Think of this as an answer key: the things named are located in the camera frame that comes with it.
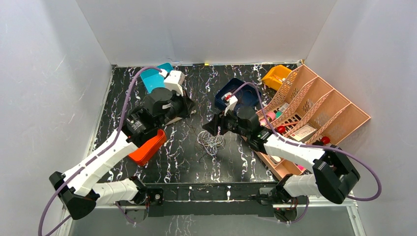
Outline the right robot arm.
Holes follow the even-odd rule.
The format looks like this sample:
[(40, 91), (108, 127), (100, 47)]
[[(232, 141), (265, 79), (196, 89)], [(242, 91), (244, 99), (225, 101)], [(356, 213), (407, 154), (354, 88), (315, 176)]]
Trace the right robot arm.
[(261, 193), (260, 198), (288, 204), (298, 196), (318, 196), (341, 204), (360, 179), (356, 168), (341, 151), (276, 136), (274, 130), (260, 124), (252, 107), (240, 107), (237, 113), (220, 112), (202, 128), (213, 136), (227, 132), (244, 136), (254, 151), (300, 164), (311, 172), (287, 174), (270, 192)]

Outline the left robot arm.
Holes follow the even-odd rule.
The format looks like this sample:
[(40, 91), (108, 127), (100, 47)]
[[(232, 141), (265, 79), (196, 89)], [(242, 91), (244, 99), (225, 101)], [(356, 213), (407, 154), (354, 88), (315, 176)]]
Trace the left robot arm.
[(136, 205), (161, 204), (155, 195), (162, 191), (148, 188), (137, 177), (99, 183), (122, 159), (129, 156), (146, 164), (166, 142), (163, 127), (176, 118), (188, 118), (195, 102), (187, 95), (167, 88), (155, 88), (142, 103), (122, 117), (122, 127), (86, 159), (64, 173), (54, 172), (49, 181), (74, 220), (91, 213), (96, 206), (129, 201)]

